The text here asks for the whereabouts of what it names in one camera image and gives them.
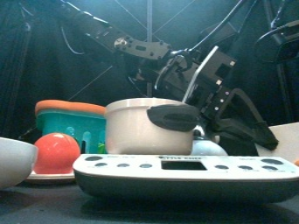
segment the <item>white bowl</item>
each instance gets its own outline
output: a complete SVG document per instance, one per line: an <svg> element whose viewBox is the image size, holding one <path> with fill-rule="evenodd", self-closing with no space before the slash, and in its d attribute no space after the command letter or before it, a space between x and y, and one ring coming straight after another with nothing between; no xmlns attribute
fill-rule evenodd
<svg viewBox="0 0 299 224"><path fill-rule="evenodd" d="M36 157L34 145L0 137L0 189L16 186L28 178Z"/></svg>

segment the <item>plate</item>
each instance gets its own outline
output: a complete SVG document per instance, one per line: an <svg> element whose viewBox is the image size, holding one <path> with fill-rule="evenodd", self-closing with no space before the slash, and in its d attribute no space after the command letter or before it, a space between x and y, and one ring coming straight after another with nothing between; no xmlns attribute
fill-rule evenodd
<svg viewBox="0 0 299 224"><path fill-rule="evenodd" d="M73 172L66 174L36 174L32 172L25 182L40 185L68 184L74 182L74 175Z"/></svg>

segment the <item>scale button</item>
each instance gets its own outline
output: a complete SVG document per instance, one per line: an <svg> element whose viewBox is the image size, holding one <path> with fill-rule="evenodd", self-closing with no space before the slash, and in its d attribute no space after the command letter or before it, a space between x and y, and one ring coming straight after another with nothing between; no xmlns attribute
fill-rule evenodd
<svg viewBox="0 0 299 224"><path fill-rule="evenodd" d="M269 166L269 165L264 165L263 168L269 170L269 171L276 171L277 170L273 166Z"/></svg>
<svg viewBox="0 0 299 224"><path fill-rule="evenodd" d="M85 160L86 161L97 161L100 160L102 157L98 157L98 156L93 156L93 157L85 157Z"/></svg>
<svg viewBox="0 0 299 224"><path fill-rule="evenodd" d="M150 168L150 167L152 167L150 164L140 164L138 166L140 166L141 168Z"/></svg>
<svg viewBox="0 0 299 224"><path fill-rule="evenodd" d="M271 164L271 165L281 165L283 162L276 160L276 159L272 159L272 158L264 158L261 159L261 161L267 164Z"/></svg>
<svg viewBox="0 0 299 224"><path fill-rule="evenodd" d="M215 167L221 169L221 170L227 170L228 169L228 167L225 165L223 165L223 164L217 164L217 165L215 165Z"/></svg>
<svg viewBox="0 0 299 224"><path fill-rule="evenodd" d="M97 164L94 164L94 166L105 166L105 165L108 165L106 163L97 163Z"/></svg>
<svg viewBox="0 0 299 224"><path fill-rule="evenodd" d="M117 167L128 167L129 164L118 164Z"/></svg>
<svg viewBox="0 0 299 224"><path fill-rule="evenodd" d="M243 169L243 170L252 170L252 167L251 166L247 166L247 165L240 165L237 168Z"/></svg>

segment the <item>white object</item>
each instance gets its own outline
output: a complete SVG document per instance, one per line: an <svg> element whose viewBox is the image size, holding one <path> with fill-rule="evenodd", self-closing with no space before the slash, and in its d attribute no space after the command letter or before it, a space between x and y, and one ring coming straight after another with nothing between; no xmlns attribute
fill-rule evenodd
<svg viewBox="0 0 299 224"><path fill-rule="evenodd" d="M109 154L189 155L192 131L160 128L148 119L152 106L180 101L158 98L134 98L106 105L106 152Z"/></svg>
<svg viewBox="0 0 299 224"><path fill-rule="evenodd" d="M76 181L92 196L265 203L299 193L299 167L280 157L80 155Z"/></svg>
<svg viewBox="0 0 299 224"><path fill-rule="evenodd" d="M207 139L196 139L192 141L192 156L227 156L228 153L223 148Z"/></svg>
<svg viewBox="0 0 299 224"><path fill-rule="evenodd" d="M299 122L271 126L269 129L279 141L275 150L256 146L260 157L281 157L293 163L299 160Z"/></svg>
<svg viewBox="0 0 299 224"><path fill-rule="evenodd" d="M30 175L37 147L0 137L0 189L20 184Z"/></svg>

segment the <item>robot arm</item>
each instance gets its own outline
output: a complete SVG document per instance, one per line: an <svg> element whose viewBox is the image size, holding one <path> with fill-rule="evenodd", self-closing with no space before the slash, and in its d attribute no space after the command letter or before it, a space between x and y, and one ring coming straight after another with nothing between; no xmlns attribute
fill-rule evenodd
<svg viewBox="0 0 299 224"><path fill-rule="evenodd" d="M150 74L148 80L154 82L154 89L166 93L168 98L199 108L200 120L205 123L207 130L224 132L232 138L252 140L271 150L276 147L275 136L245 94L221 86L221 80L233 67L235 60L219 52L217 47L203 61L196 61L193 52L192 55L188 50L174 52L164 42L152 43L133 39L70 3L54 0L50 4L54 5L58 16L110 54L120 53L124 57L141 61L137 64L141 75L145 77Z"/></svg>
<svg viewBox="0 0 299 224"><path fill-rule="evenodd" d="M100 44L109 53L126 53L145 60L161 61L170 52L170 46L162 41L138 41L112 26L106 21L81 11L62 0L50 2L58 16L73 25L86 37Z"/></svg>

